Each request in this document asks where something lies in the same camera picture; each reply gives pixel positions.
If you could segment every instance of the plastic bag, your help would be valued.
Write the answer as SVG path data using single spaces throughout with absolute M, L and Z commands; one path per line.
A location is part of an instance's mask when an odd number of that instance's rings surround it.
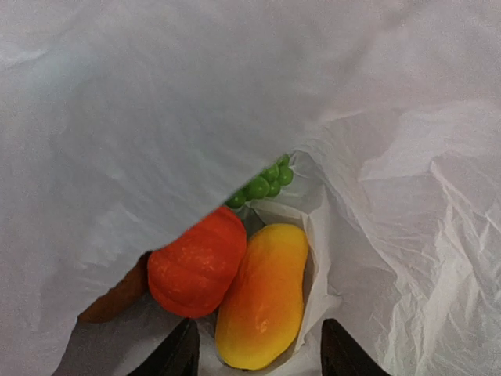
M 392 374 L 499 374 L 497 8 L 7 5 L 0 374 L 52 374 L 77 315 L 140 254 L 287 150 L 299 178 L 256 209 L 303 223 L 317 264 L 296 352 L 275 374 L 318 374 L 322 316 Z M 151 321 L 169 331 L 147 303 L 128 323 L 137 341 L 101 359 L 108 374 L 160 341 Z M 201 366 L 221 367 L 208 350 Z

